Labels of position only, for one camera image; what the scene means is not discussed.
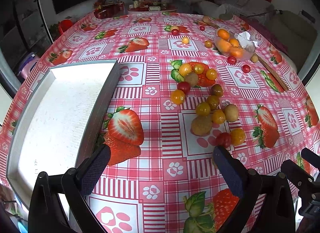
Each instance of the red cherry tomato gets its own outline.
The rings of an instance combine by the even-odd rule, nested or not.
[[[234,65],[237,63],[237,59],[234,57],[234,56],[230,56],[227,58],[227,62],[230,64],[230,65]]]
[[[178,83],[177,89],[182,90],[184,94],[188,94],[188,92],[190,91],[190,84],[186,81],[182,81]]]
[[[228,148],[231,144],[231,135],[229,133],[221,133],[216,138],[216,145]]]
[[[180,34],[180,31],[177,30],[177,29],[173,29],[173,30],[171,31],[171,34],[172,34],[173,36],[177,36],[177,35]]]
[[[249,65],[243,65],[243,66],[242,66],[242,71],[243,71],[244,73],[249,73],[250,70],[251,70],[251,67],[250,67]]]

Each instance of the yellow cherry tomato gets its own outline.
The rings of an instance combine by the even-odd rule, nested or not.
[[[206,40],[206,41],[204,42],[204,46],[205,46],[206,48],[212,48],[213,43],[212,43],[211,40]]]
[[[215,69],[208,69],[208,71],[205,73],[205,76],[207,79],[210,80],[216,80],[217,79],[217,71]]]
[[[196,74],[200,75],[200,74],[202,74],[202,73],[204,72],[204,67],[203,67],[202,65],[200,65],[200,64],[196,64],[196,65],[193,67],[193,71],[194,71]]]
[[[220,100],[215,95],[209,95],[206,102],[210,105],[211,110],[215,110],[218,107]]]
[[[214,110],[211,116],[212,122],[221,125],[226,120],[226,116],[221,109]]]
[[[196,107],[196,114],[199,116],[207,116],[210,114],[211,108],[207,102],[202,102]]]
[[[192,72],[192,68],[188,63],[184,63],[179,67],[179,74],[183,77]]]
[[[183,37],[181,42],[183,44],[189,44],[189,38],[188,37]]]
[[[186,95],[184,94],[184,92],[179,89],[171,92],[171,95],[170,95],[171,102],[176,105],[181,105],[184,102],[185,97]]]
[[[234,146],[242,144],[245,140],[245,132],[242,128],[233,129],[230,132],[230,135],[231,135],[231,143]]]

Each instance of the pink checkered tablecloth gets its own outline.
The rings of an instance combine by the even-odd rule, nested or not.
[[[306,116],[311,114],[306,104],[308,94],[290,65],[284,59],[279,64],[271,61],[270,43],[238,17],[215,22],[219,27],[237,33],[249,28],[251,38],[259,45],[257,54],[277,71],[289,87],[288,92],[278,93],[266,82],[261,71],[268,72],[259,62],[246,62],[251,66],[251,72],[245,74],[241,70],[243,62],[229,65],[227,58],[217,50],[206,48],[204,41],[213,40],[215,29],[206,26],[204,31],[200,31],[201,20],[200,15],[177,13],[143,13],[100,20],[90,13],[67,30],[42,56],[9,108],[0,131],[1,183],[9,186],[5,170],[15,121],[38,81],[53,66],[49,61],[54,57],[52,53],[59,54],[67,49],[72,54],[62,64],[118,60],[122,77],[108,112],[115,112],[118,106],[130,107],[139,115],[144,130],[141,155],[107,166],[89,198],[92,211],[107,232],[182,232],[189,218],[184,196],[196,195],[208,205],[218,192],[227,188],[211,162],[215,138],[220,132],[237,127],[245,130],[244,143],[231,145],[228,150],[246,168],[256,169],[260,174],[276,174],[286,159],[297,162],[297,154],[304,147],[319,154],[320,124],[308,125],[306,122]],[[183,36],[189,37],[190,44],[182,44],[183,36],[172,36],[165,30],[166,25],[186,27],[189,33]],[[101,39],[95,39],[100,32],[109,30],[117,31],[108,32],[105,37],[100,34]],[[119,47],[137,36],[148,40],[146,49],[119,53]],[[205,101],[210,87],[191,89],[182,105],[173,104],[170,92],[177,88],[177,83],[171,78],[173,67],[170,62],[174,60],[198,61],[216,69],[216,82],[224,89],[220,107],[229,103],[237,105],[239,119],[214,127],[206,137],[191,134],[195,107]],[[253,140],[252,133],[259,125],[254,117],[258,104],[270,110],[278,125],[280,138],[271,149],[255,147],[257,142]],[[290,185],[295,198],[297,189]],[[262,201],[261,196],[245,231],[252,227]],[[206,227],[211,227],[211,232],[214,232],[214,220],[207,215],[202,218],[209,219]]]

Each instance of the orange cherry tomato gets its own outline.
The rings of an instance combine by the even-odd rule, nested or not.
[[[245,140],[245,132],[242,128],[233,129],[230,132],[231,142],[234,146],[240,145]]]
[[[183,77],[192,72],[192,68],[188,63],[184,63],[179,67],[179,74]]]
[[[204,67],[203,67],[202,65],[200,65],[200,64],[196,64],[196,65],[193,67],[193,71],[194,71],[196,74],[200,75],[200,74],[202,74],[202,73],[204,72]]]
[[[210,114],[211,108],[207,102],[202,102],[196,107],[196,114],[199,116],[207,116]]]
[[[204,46],[205,46],[206,48],[212,48],[213,43],[212,43],[211,40],[206,40],[206,41],[204,42]]]
[[[216,80],[217,79],[217,71],[215,69],[209,69],[206,73],[205,76],[209,80]]]
[[[226,120],[226,116],[221,109],[214,110],[211,116],[212,122],[221,125]]]
[[[181,105],[184,102],[185,97],[186,95],[184,94],[184,92],[179,89],[171,92],[171,95],[170,95],[171,102],[176,105]]]

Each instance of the tangerine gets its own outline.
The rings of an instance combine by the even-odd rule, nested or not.
[[[230,38],[229,32],[224,29],[219,29],[217,34],[224,40],[228,40]]]
[[[231,47],[229,52],[231,56],[239,59],[242,57],[244,50],[242,48]]]
[[[230,39],[229,42],[232,46],[239,48],[239,41],[236,39]]]
[[[223,39],[219,39],[217,41],[217,49],[221,52],[221,53],[226,53],[230,50],[230,48],[232,47],[232,45],[228,42],[225,41]]]

